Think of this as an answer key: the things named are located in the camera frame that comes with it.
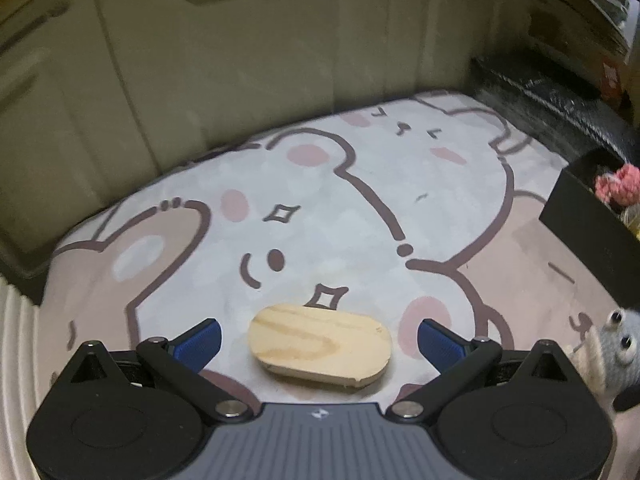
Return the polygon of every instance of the gray gripper base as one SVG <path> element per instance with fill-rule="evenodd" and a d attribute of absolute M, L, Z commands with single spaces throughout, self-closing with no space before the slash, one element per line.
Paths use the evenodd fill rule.
<path fill-rule="evenodd" d="M 266 404 L 223 426 L 175 480 L 469 480 L 425 429 L 376 404 Z"/>

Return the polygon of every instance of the cartoon bear rug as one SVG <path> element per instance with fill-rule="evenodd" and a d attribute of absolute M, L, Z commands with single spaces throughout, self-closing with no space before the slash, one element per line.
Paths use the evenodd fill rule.
<path fill-rule="evenodd" d="M 576 346 L 616 305 L 539 221 L 565 162 L 473 99 L 419 94 L 211 153 L 84 222 L 58 246 L 40 311 L 38 394 L 78 345 L 173 338 L 207 317 L 222 348 L 201 374 L 258 402 L 375 401 L 433 379 L 431 317 L 507 349 Z M 365 314 L 392 336 L 361 390 L 270 375 L 246 331 L 278 303 Z M 640 466 L 640 411 L 618 415 L 611 479 Z"/>

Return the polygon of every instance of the wooden block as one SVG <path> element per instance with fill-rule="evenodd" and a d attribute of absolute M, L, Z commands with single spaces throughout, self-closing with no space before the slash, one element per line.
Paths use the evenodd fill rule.
<path fill-rule="evenodd" d="M 391 336 L 378 321 L 338 310 L 278 304 L 249 325 L 249 348 L 267 370 L 361 388 L 391 359 Z"/>

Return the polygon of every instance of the stuffed toy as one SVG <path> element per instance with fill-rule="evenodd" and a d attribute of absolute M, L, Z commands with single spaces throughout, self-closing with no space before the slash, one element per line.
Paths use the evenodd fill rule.
<path fill-rule="evenodd" d="M 640 314 L 614 310 L 604 326 L 592 326 L 575 349 L 567 348 L 570 361 L 603 409 L 613 415 L 613 399 L 640 384 Z"/>
<path fill-rule="evenodd" d="M 595 194 L 605 204 L 614 202 L 622 207 L 640 203 L 640 169 L 625 164 L 616 173 L 596 177 Z"/>

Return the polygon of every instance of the gray plush toy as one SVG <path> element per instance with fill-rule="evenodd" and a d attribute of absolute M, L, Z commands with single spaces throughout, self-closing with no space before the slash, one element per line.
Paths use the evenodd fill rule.
<path fill-rule="evenodd" d="M 640 314 L 614 310 L 604 326 L 591 327 L 584 342 L 565 349 L 582 380 L 602 407 L 613 413 L 613 399 L 630 386 L 640 384 Z"/>

